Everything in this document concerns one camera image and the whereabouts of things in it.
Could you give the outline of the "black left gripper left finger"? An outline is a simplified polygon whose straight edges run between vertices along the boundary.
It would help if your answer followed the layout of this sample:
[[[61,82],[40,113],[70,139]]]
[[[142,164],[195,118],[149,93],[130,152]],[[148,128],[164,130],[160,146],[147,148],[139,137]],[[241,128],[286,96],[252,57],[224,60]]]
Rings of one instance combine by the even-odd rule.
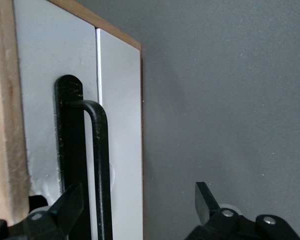
[[[37,210],[23,221],[28,240],[65,240],[84,209],[83,188],[71,185],[48,210]]]

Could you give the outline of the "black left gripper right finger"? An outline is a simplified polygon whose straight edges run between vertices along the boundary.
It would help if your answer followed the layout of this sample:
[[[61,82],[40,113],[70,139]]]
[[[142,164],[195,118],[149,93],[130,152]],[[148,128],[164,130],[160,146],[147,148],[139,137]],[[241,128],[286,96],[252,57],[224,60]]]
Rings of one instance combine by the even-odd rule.
[[[195,183],[195,209],[200,220],[187,240],[299,240],[281,217],[261,214],[251,221],[235,210],[221,208],[205,182]]]

